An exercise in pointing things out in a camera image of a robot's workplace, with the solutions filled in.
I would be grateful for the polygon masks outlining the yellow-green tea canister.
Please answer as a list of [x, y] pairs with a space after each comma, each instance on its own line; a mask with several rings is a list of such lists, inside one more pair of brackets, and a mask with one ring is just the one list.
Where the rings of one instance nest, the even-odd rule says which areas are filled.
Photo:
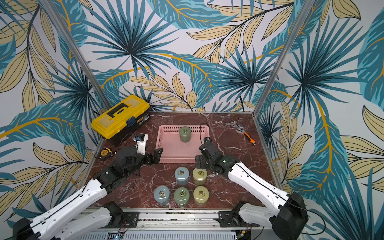
[[198, 206], [203, 206], [209, 199], [210, 193], [204, 186], [198, 186], [193, 192], [194, 201]]
[[194, 168], [193, 180], [195, 185], [197, 186], [204, 185], [206, 183], [207, 176], [208, 176], [207, 170]]

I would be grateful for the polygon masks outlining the pink perforated plastic basket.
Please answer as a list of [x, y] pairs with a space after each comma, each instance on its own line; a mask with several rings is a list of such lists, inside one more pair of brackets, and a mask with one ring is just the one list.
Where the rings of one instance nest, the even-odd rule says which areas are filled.
[[[187, 143], [180, 141], [179, 130], [181, 127], [192, 130], [191, 140]], [[161, 163], [168, 164], [193, 164], [195, 156], [200, 155], [199, 147], [204, 138], [210, 136], [207, 125], [161, 125], [158, 131], [156, 148], [163, 148]]]

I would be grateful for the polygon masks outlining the blue tea canister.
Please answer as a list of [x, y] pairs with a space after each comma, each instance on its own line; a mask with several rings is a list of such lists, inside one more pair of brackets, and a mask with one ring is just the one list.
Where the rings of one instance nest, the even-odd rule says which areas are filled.
[[165, 206], [168, 204], [170, 196], [171, 193], [167, 186], [158, 186], [154, 191], [154, 199], [161, 206]]
[[179, 167], [175, 170], [175, 179], [178, 185], [185, 186], [188, 183], [190, 172], [186, 167]]

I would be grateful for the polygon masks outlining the yellow-green front tea canister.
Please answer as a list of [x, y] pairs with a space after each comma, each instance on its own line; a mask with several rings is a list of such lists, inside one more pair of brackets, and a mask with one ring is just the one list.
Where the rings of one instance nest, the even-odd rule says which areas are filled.
[[210, 193], [204, 186], [198, 186], [193, 192], [194, 201], [198, 206], [203, 206], [209, 199]]

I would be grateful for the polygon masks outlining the dark green tea canister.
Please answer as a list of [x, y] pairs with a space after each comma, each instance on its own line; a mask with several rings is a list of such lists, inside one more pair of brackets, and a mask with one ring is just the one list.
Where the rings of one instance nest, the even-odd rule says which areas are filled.
[[174, 192], [174, 200], [178, 207], [184, 208], [188, 205], [190, 199], [190, 192], [187, 188], [180, 187]]
[[189, 127], [181, 127], [179, 130], [179, 135], [180, 135], [180, 141], [183, 143], [187, 143], [191, 140], [191, 134], [192, 130]]

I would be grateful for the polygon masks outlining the blue front tea canister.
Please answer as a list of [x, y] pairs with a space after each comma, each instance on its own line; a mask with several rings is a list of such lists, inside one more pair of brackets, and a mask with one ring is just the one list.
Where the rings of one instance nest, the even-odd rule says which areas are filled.
[[154, 191], [154, 199], [161, 206], [165, 206], [168, 204], [170, 196], [171, 193], [167, 186], [158, 186]]

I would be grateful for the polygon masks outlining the dark green front tea canister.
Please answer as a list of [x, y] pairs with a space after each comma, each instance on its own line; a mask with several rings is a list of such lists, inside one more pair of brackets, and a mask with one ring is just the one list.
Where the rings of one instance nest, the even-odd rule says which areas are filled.
[[174, 200], [178, 207], [184, 208], [188, 205], [190, 199], [190, 192], [187, 188], [180, 187], [174, 192]]

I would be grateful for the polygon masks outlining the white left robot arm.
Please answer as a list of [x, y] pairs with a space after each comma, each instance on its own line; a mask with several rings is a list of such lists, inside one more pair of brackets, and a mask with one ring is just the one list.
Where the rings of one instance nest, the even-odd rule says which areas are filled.
[[120, 226], [127, 222], [122, 209], [109, 202], [90, 215], [74, 221], [94, 202], [126, 182], [127, 178], [143, 165], [157, 165], [163, 148], [155, 149], [152, 154], [138, 152], [134, 146], [124, 147], [115, 155], [115, 160], [96, 173], [88, 183], [66, 200], [28, 220], [22, 218], [13, 226], [13, 240], [72, 240], [94, 229], [108, 225]]

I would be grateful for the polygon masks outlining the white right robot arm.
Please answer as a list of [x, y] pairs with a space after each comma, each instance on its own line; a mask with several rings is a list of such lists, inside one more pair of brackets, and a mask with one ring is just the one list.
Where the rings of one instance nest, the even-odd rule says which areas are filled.
[[197, 168], [210, 170], [240, 185], [264, 204], [263, 208], [241, 204], [238, 215], [243, 222], [271, 228], [281, 240], [300, 237], [309, 220], [301, 195], [289, 194], [269, 184], [232, 155], [223, 155], [209, 137], [199, 150], [201, 154], [195, 157]]

